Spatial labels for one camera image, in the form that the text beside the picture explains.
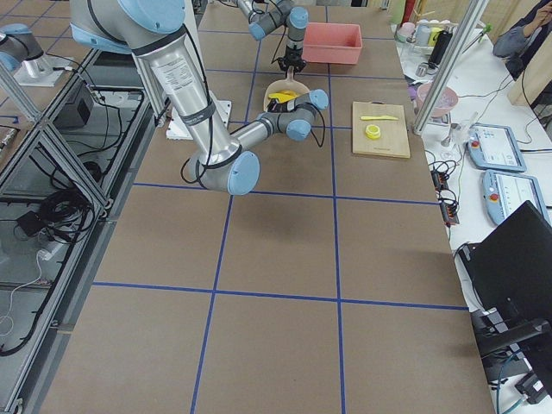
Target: yellow object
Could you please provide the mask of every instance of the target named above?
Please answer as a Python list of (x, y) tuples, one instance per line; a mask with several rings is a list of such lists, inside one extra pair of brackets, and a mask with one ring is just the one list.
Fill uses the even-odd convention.
[(381, 137), (381, 129), (373, 123), (366, 126), (364, 134), (371, 140), (378, 140)]
[(390, 115), (361, 116), (361, 121), (398, 121), (398, 118)]
[(434, 46), (437, 43), (437, 37), (442, 32), (442, 28), (431, 28), (430, 39), (428, 40), (428, 46)]
[(283, 104), (284, 102), (291, 101), (292, 99), (295, 99), (298, 97), (299, 94), (295, 93), (294, 91), (279, 91), (268, 94), (268, 97), (270, 99), (278, 99), (279, 104)]
[(285, 79), (276, 80), (267, 87), (265, 98), (263, 100), (263, 109), (267, 110), (268, 104), (270, 103), (270, 98), (268, 97), (269, 95), (272, 95), (273, 93), (281, 93), (282, 91), (291, 92), (297, 94), (297, 96), (301, 96), (305, 93), (309, 93), (311, 90), (293, 78), (293, 68), (290, 67), (287, 71)]

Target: silver robot arm segment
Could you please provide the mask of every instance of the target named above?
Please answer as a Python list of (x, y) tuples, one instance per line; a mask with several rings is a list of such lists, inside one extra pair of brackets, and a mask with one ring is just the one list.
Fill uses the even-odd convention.
[(53, 70), (30, 29), (20, 23), (0, 28), (0, 62), (11, 72), (23, 64), (31, 78), (47, 76)]
[(260, 13), (251, 0), (235, 0), (235, 4), (249, 21), (249, 32), (257, 40), (264, 39), (277, 28), (287, 27), (285, 54), (277, 59), (279, 68), (287, 72), (301, 72), (306, 66), (302, 59), (304, 31), (309, 23), (309, 12), (303, 7), (295, 7), (292, 0), (276, 0), (274, 8)]
[(205, 188), (235, 195), (253, 190), (260, 165), (247, 150), (283, 129), (291, 135), (305, 131), (299, 121), (310, 122), (310, 130), (314, 117), (305, 108), (314, 100), (324, 109), (324, 97), (327, 105), (325, 92), (313, 98), (309, 94), (297, 108), (278, 114), (279, 121), (269, 115), (263, 121), (261, 116), (253, 127), (231, 135), (209, 97), (204, 72), (198, 73), (185, 48), (184, 0), (71, 0), (71, 13), (76, 41), (109, 52), (132, 53), (149, 64), (198, 146), (188, 170), (193, 182)]

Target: brown table surface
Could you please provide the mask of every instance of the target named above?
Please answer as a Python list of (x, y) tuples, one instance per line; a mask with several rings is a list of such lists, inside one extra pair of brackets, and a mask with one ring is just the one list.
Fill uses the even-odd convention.
[[(492, 412), (422, 142), (351, 154), (354, 100), (413, 118), (387, 15), (309, 11), (365, 36), (357, 66), (298, 76), (329, 93), (324, 147), (272, 137), (255, 191), (231, 197), (186, 185), (193, 145), (158, 130), (43, 413)], [(279, 37), (218, 3), (199, 32), (236, 129), (282, 77)]]

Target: black cable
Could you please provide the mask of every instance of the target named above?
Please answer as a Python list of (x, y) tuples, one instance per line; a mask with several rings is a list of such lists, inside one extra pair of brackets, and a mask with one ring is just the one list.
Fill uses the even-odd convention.
[(540, 148), (540, 149), (520, 149), (522, 153), (550, 153), (552, 152), (552, 148)]
[(7, 129), (15, 129), (17, 132), (20, 132), (21, 130), (17, 127), (13, 127), (13, 126), (8, 126), (8, 125), (2, 125), (0, 124), (0, 127), (2, 128), (7, 128)]
[(225, 3), (223, 0), (217, 0), (220, 4), (222, 4), (223, 6), (226, 6), (226, 7), (230, 7), (231, 9), (239, 9), (238, 5), (237, 4), (227, 4)]
[(63, 274), (63, 271), (66, 268), (67, 262), (69, 261), (69, 258), (72, 255), (72, 251), (73, 251), (73, 249), (75, 249), (75, 246), (77, 244), (77, 237), (76, 236), (75, 236), (74, 240), (75, 240), (75, 242), (71, 243), (71, 245), (67, 249), (66, 255), (65, 255), (63, 261), (61, 262), (61, 266), (60, 266), (60, 269), (58, 271), (58, 274), (56, 275), (55, 279), (53, 280), (52, 284), (50, 285), (50, 288), (48, 289), (48, 292), (47, 292), (46, 296), (42, 300), (41, 306), (39, 307), (39, 309), (36, 312), (34, 312), (34, 319), (33, 319), (33, 322), (31, 324), (30, 329), (28, 330), (28, 333), (23, 338), (20, 338), (21, 342), (19, 343), (19, 345), (16, 345), (12, 349), (8, 349), (8, 350), (5, 350), (5, 351), (3, 349), (0, 349), (0, 357), (10, 356), (10, 355), (16, 354), (25, 345), (27, 345), (27, 343), (30, 341), (31, 337), (33, 336), (33, 334), (36, 330), (36, 326), (38, 324), (38, 321), (42, 316), (42, 312), (44, 311), (48, 301), (52, 297), (53, 292), (55, 290), (55, 287), (59, 283), (61, 275)]
[(46, 55), (53, 56), (54, 58), (60, 58), (60, 59), (63, 59), (63, 60), (67, 60), (69, 62), (74, 63), (81, 70), (81, 72), (86, 73), (86, 76), (88, 76), (88, 78), (90, 79), (90, 82), (91, 82), (92, 86), (96, 87), (96, 84), (94, 84), (94, 80), (92, 79), (92, 76), (90, 76), (90, 74), (88, 73), (86, 68), (82, 64), (78, 63), (76, 60), (66, 58), (65, 56), (59, 56), (58, 54), (54, 54), (54, 53), (46, 53)]
[(429, 149), (426, 149), (425, 152), (428, 153), (429, 155), (431, 155), (431, 156), (433, 157), (433, 161), (431, 161), (430, 164), (433, 164), (434, 162), (437, 161), (437, 157), (436, 157), (435, 154), (433, 154)]
[[(122, 138), (122, 117), (121, 117), (121, 108), (118, 108), (116, 106), (113, 106), (113, 105), (108, 105), (106, 103), (98, 103), (98, 105), (100, 106), (103, 106), (105, 108), (105, 114), (106, 114), (106, 128), (105, 128), (105, 136), (104, 136), (104, 141), (103, 141), (103, 145), (100, 147), (100, 148), (97, 148), (97, 149), (92, 149), (90, 151), (85, 151), (81, 154), (77, 154), (77, 156), (80, 158), (80, 157), (84, 157), (85, 155), (90, 155), (90, 154), (96, 154), (96, 153), (102, 153), (103, 151), (107, 151), (108, 149), (112, 149), (113, 147), (115, 147), (116, 145), (119, 144), (119, 141), (121, 140)], [(109, 134), (109, 129), (110, 129), (110, 114), (109, 112), (107, 111), (108, 108), (112, 108), (114, 110), (117, 111), (117, 120), (119, 122), (119, 135), (117, 136), (117, 139), (111, 143), (110, 145), (108, 145), (107, 147), (105, 146), (105, 142), (107, 141), (107, 136)]]
[(279, 47), (282, 46), (282, 41), (284, 40), (286, 30), (287, 30), (287, 27), (284, 27), (284, 31), (282, 32), (282, 35), (279, 37), (278, 46), (276, 46), (276, 49), (274, 50), (273, 58), (271, 59), (270, 64), (278, 60), (278, 58), (276, 57), (276, 54), (278, 54)]
[(500, 82), (499, 88), (494, 92), (494, 94), (495, 94), (494, 97), (492, 97), (492, 99), (490, 99), (489, 102), (486, 103), (486, 107), (483, 109), (483, 112), (481, 112), (481, 115), (477, 118), (476, 122), (479, 122), (480, 119), (483, 117), (483, 115), (485, 115), (486, 110), (489, 109), (489, 106), (491, 105), (492, 101), (494, 101), (496, 99), (496, 97), (499, 95), (499, 92), (502, 91), (506, 86), (508, 86), (509, 84), (511, 84), (514, 81), (514, 79), (510, 79), (510, 81), (506, 85), (504, 85), (504, 87), (503, 87), (502, 84), (504, 83), (505, 80), (508, 79), (509, 76), (510, 75), (506, 75), (506, 77), (504, 79), (502, 79), (502, 82)]
[[(211, 100), (211, 97), (210, 97), (210, 91), (209, 91), (209, 84), (207, 82), (207, 75), (205, 73), (205, 68), (204, 68), (204, 64), (201, 60), (201, 56), (199, 54), (199, 51), (198, 51), (198, 47), (196, 45), (196, 42), (193, 40), (193, 37), (191, 36), (190, 34), (190, 31), (188, 30), (188, 28), (186, 27), (186, 25), (183, 25), (184, 26), (184, 30), (185, 30), (185, 33), (190, 37), (190, 42), (191, 42), (191, 46), (193, 47), (193, 50), (194, 50), (194, 53), (196, 54), (196, 56), (198, 57), (198, 61), (199, 61), (199, 68), (201, 70), (201, 74), (202, 74), (202, 77), (203, 77), (203, 81), (204, 81), (204, 93), (205, 93), (205, 99), (207, 100), (207, 105), (211, 105), (212, 104), (212, 100)], [(182, 165), (182, 167), (180, 168), (180, 177), (187, 183), (187, 184), (196, 184), (196, 183), (199, 183), (201, 184), (201, 178), (205, 175), (205, 173), (207, 172), (207, 166), (209, 165), (209, 162), (210, 162), (210, 157), (213, 153), (213, 115), (211, 115), (209, 117), (209, 152), (207, 154), (207, 160), (205, 161), (205, 165), (204, 165), (204, 169), (203, 171), (197, 175), (196, 174), (196, 178), (193, 179), (193, 180), (189, 180), (185, 177), (184, 175), (184, 170), (185, 170), (185, 167), (186, 165), (188, 164), (188, 162), (190, 162), (190, 158), (188, 160), (186, 160), (184, 162), (184, 164)]]
[(525, 124), (525, 127), (524, 127), (524, 130), (525, 130), (525, 134), (527, 134), (527, 136), (529, 136), (529, 140), (528, 141), (520, 141), (520, 140), (516, 140), (517, 142), (519, 142), (520, 144), (531, 144), (533, 142), (533, 137), (531, 136), (531, 134), (529, 133), (529, 130), (528, 130), (528, 127), (534, 122), (536, 121), (537, 119), (540, 118), (540, 116), (543, 114), (543, 112), (549, 107), (549, 105), (546, 105), (544, 106), (541, 111), (536, 114), (535, 111), (533, 110), (533, 108), (531, 108), (531, 104), (529, 102), (529, 99), (527, 98), (527, 95), (525, 94), (525, 85), (524, 85), (524, 80), (525, 80), (525, 71), (523, 71), (521, 73), (521, 91), (522, 93), (524, 94), (524, 98), (525, 98), (525, 102), (527, 102), (527, 105), (530, 107), (531, 111), (533, 112), (533, 115), (535, 116), (533, 119), (531, 119), (529, 122), (527, 122)]
[(324, 116), (322, 115), (322, 112), (320, 111), (320, 109), (316, 105), (312, 105), (312, 106), (314, 106), (314, 109), (317, 110), (318, 115), (320, 116), (320, 119), (322, 119), (322, 140), (321, 141), (318, 140), (318, 137), (314, 133), (313, 128), (310, 128), (310, 133), (314, 137), (314, 141), (317, 142), (318, 147), (322, 148), (324, 145), (324, 141), (326, 139), (326, 121), (324, 120)]
[(47, 177), (50, 178), (50, 185), (53, 188), (55, 188), (56, 190), (61, 190), (61, 189), (64, 189), (64, 188), (68, 188), (66, 183), (63, 183), (62, 181), (59, 181), (58, 179), (56, 179), (54, 177), (55, 170), (52, 173), (49, 173), (44, 168), (42, 168), (42, 166), (38, 163), (37, 160), (35, 160), (35, 158), (33, 158), (32, 155), (29, 156), (29, 159), (33, 162), (34, 166), (36, 166), (39, 169), (39, 171), (41, 173), (43, 173), (44, 175), (46, 175)]
[(510, 82), (508, 82), (506, 85), (504, 86), (499, 86), (499, 88), (495, 91), (492, 91), (492, 92), (489, 92), (489, 93), (486, 93), (485, 95), (460, 95), (459, 97), (489, 97), (491, 96), (493, 93), (496, 93), (496, 92), (500, 92), (502, 91), (503, 89), (506, 88), (506, 86), (508, 86), (510, 84)]

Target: blue tape line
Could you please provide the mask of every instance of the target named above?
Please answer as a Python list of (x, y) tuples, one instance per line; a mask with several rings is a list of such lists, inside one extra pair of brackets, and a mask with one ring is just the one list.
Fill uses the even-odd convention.
[(33, 18), (33, 17), (39, 17), (39, 18), (43, 18), (43, 19), (63, 19), (63, 20), (67, 20), (68, 22), (71, 20), (71, 17), (63, 17), (63, 16), (44, 16), (44, 15), (41, 15), (41, 16), (28, 16), (28, 15), (9, 15), (9, 17), (27, 17), (27, 18)]
[(155, 184), (155, 183), (133, 183), (133, 185), (137, 187), (158, 187), (158, 188), (176, 188), (179, 190), (200, 190), (200, 191), (207, 191), (203, 187), (197, 186), (194, 187), (192, 185), (175, 185), (175, 184)]
[[(328, 64), (328, 98), (329, 98), (329, 124), (334, 123), (334, 107), (331, 98), (331, 67)], [(334, 246), (336, 251), (336, 293), (337, 293), (337, 337), (339, 342), (339, 377), (340, 377), (340, 390), (342, 398), (342, 414), (347, 413), (347, 400), (345, 394), (345, 352), (343, 349), (343, 315), (342, 315), (342, 285), (341, 285), (341, 268), (340, 268), (340, 256), (339, 256), (339, 217), (337, 214), (337, 179), (336, 179), (336, 148), (334, 144), (334, 131), (329, 129), (329, 143), (331, 154), (331, 185), (332, 185), (332, 198), (333, 198), (333, 211), (334, 211)]]
[(169, 285), (145, 285), (135, 283), (120, 283), (120, 282), (103, 282), (94, 281), (94, 286), (108, 287), (130, 287), (133, 289), (146, 289), (149, 291), (176, 291), (176, 292), (192, 292), (192, 293), (212, 293), (211, 289), (200, 289), (195, 287), (169, 286)]
[(60, 41), (60, 39), (66, 39), (67, 37), (69, 37), (70, 39), (72, 39), (72, 36), (65, 36), (65, 33), (67, 33), (67, 30), (70, 30), (71, 27), (70, 26), (67, 26), (67, 28), (63, 31), (63, 33), (55, 40), (54, 43), (52, 43), (52, 46), (50, 46), (47, 50), (47, 53), (49, 53), (54, 47), (55, 45), (58, 43), (58, 41)]
[(0, 21), (2, 21), (2, 19), (4, 19), (4, 17), (8, 17), (8, 16), (11, 16), (11, 12), (14, 11), (16, 9), (17, 6), (19, 6), (21, 3), (22, 3), (23, 0), (19, 0), (15, 5), (14, 7), (12, 7), (11, 9), (9, 9), (5, 15), (2, 15), (0, 16)]
[[(248, 75), (250, 74), (260, 74), (260, 75), (281, 75), (282, 72), (264, 72), (264, 71), (243, 71), (239, 69), (205, 69), (206, 72), (230, 72), (230, 73), (246, 73)], [(297, 79), (301, 79), (302, 77), (313, 77), (313, 78), (327, 78), (328, 74), (326, 73), (307, 73), (307, 72), (301, 72)], [(362, 75), (332, 75), (333, 78), (344, 78), (344, 79), (374, 79), (374, 80), (402, 80), (404, 81), (405, 78), (394, 78), (394, 77), (387, 77), (387, 76), (362, 76)]]
[[(333, 140), (333, 135), (330, 131), (330, 139)], [(202, 187), (193, 187), (191, 185), (173, 185), (173, 184), (156, 184), (156, 183), (134, 183), (138, 187), (156, 187), (156, 188), (174, 188), (178, 190), (199, 190), (208, 191)], [(332, 187), (335, 185), (334, 174), (332, 173)], [(370, 197), (354, 197), (354, 196), (337, 196), (324, 194), (308, 194), (301, 192), (283, 192), (283, 191), (251, 191), (252, 194), (268, 195), (268, 196), (287, 196), (287, 197), (304, 197), (304, 198), (335, 198), (336, 200), (352, 200), (352, 201), (367, 201), (374, 203), (394, 203), (394, 204), (420, 204), (420, 205), (439, 205), (437, 201), (416, 201), (416, 200), (398, 200), (394, 198), (370, 198)]]
[(336, 196), (336, 198), (340, 200), (374, 201), (377, 203), (439, 205), (437, 201), (414, 201), (414, 200), (397, 200), (392, 198), (370, 198), (370, 197), (350, 197), (350, 196)]
[(439, 309), (442, 311), (469, 311), (467, 306), (449, 304), (412, 304), (408, 302), (386, 302), (380, 300), (342, 299), (344, 304), (373, 304), (376, 306), (391, 306), (394, 308)]
[(303, 296), (303, 295), (286, 295), (283, 293), (263, 293), (263, 292), (246, 292), (246, 291), (216, 291), (217, 294), (229, 296), (246, 296), (252, 298), (272, 298), (272, 299), (291, 299), (291, 300), (306, 300), (313, 302), (337, 302), (335, 298), (324, 298), (321, 296)]
[(31, 24), (31, 25), (29, 26), (29, 28), (32, 28), (42, 17), (44, 17), (44, 15), (45, 15), (48, 11), (50, 11), (50, 9), (51, 9), (53, 6), (55, 6), (55, 4), (56, 4), (55, 2), (52, 2), (52, 4), (50, 4), (50, 7), (48, 7), (46, 10), (44, 10), (44, 13), (42, 13), (40, 16), (38, 16), (38, 18), (33, 22), (33, 24)]
[(251, 191), (253, 194), (263, 194), (268, 196), (287, 196), (287, 197), (305, 197), (305, 198), (327, 198), (332, 199), (333, 196), (325, 196), (323, 194), (305, 194), (301, 192), (280, 192), (280, 191)]
[(221, 248), (218, 254), (218, 263), (216, 264), (215, 281), (213, 282), (213, 292), (210, 296), (209, 313), (207, 314), (207, 323), (205, 324), (204, 340), (201, 345), (201, 354), (199, 356), (198, 372), (196, 374), (196, 384), (193, 389), (193, 397), (191, 399), (190, 414), (196, 412), (196, 404), (198, 402), (199, 384), (201, 382), (201, 374), (203, 372), (205, 351), (207, 349), (207, 341), (209, 340), (210, 321), (213, 316), (213, 310), (215, 309), (216, 287), (218, 286), (218, 278), (221, 272), (221, 265), (223, 263), (224, 246), (226, 244), (226, 236), (228, 234), (228, 227), (230, 223), (230, 215), (232, 213), (232, 202), (234, 196), (230, 196), (228, 201), (228, 210), (226, 212), (226, 221), (224, 222), (223, 239), (221, 240)]
[(215, 293), (225, 296), (242, 296), (251, 298), (271, 298), (271, 299), (290, 299), (304, 300), (308, 302), (330, 302), (342, 304), (363, 304), (371, 306), (388, 306), (392, 308), (412, 308), (412, 309), (434, 309), (442, 311), (469, 311), (466, 306), (457, 306), (452, 304), (415, 304), (411, 302), (391, 302), (385, 300), (367, 300), (367, 299), (350, 299), (350, 298), (326, 298), (323, 296), (306, 296), (306, 295), (291, 295), (284, 293), (266, 293), (266, 292), (246, 292), (246, 291), (228, 291), (228, 290), (213, 290), (198, 287), (170, 286), (170, 285), (147, 285), (137, 283), (123, 282), (108, 282), (94, 281), (94, 286), (101, 287), (121, 287), (127, 289), (145, 289), (150, 291), (173, 291), (173, 292), (190, 292), (190, 293)]

